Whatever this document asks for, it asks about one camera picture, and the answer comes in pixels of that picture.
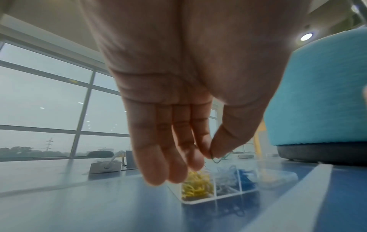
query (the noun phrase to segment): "hand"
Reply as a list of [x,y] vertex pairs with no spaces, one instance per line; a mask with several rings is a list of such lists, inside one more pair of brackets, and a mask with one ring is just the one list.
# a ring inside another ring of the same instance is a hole
[[[203,167],[204,156],[222,157],[251,139],[308,3],[81,1],[121,92],[134,157],[148,183],[182,182],[188,167]],[[213,97],[224,113],[211,140]]]

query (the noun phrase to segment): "clear plastic organizer box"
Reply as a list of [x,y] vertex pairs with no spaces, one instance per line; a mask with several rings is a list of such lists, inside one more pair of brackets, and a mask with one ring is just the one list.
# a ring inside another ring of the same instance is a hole
[[210,170],[189,172],[185,182],[181,184],[168,182],[167,185],[182,203],[197,204],[259,189],[272,189],[297,180],[298,176],[293,172],[270,169],[245,171],[233,165],[228,169],[218,168],[215,172]]

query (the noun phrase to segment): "blue cushioned stool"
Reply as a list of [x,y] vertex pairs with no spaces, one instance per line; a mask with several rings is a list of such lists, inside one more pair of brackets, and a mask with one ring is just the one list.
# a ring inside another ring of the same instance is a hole
[[279,155],[367,164],[367,28],[345,31],[293,52],[265,115]]

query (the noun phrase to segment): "blue table surface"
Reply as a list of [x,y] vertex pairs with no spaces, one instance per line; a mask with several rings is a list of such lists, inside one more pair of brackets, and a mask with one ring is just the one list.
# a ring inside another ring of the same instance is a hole
[[[166,185],[146,185],[138,170],[90,175],[91,162],[1,162],[0,231],[238,232],[297,184],[185,205]],[[317,166],[264,163],[299,180]],[[365,167],[334,166],[314,231],[367,231],[366,180]]]

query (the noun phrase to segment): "utility pole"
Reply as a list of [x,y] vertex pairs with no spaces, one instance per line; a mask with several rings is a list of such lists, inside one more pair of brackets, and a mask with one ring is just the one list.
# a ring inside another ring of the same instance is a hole
[[47,141],[47,148],[46,148],[46,151],[49,151],[49,149],[51,149],[50,148],[50,146],[52,146],[52,144],[51,143],[53,143],[54,141],[52,140],[52,138],[50,138],[50,140],[49,141]]

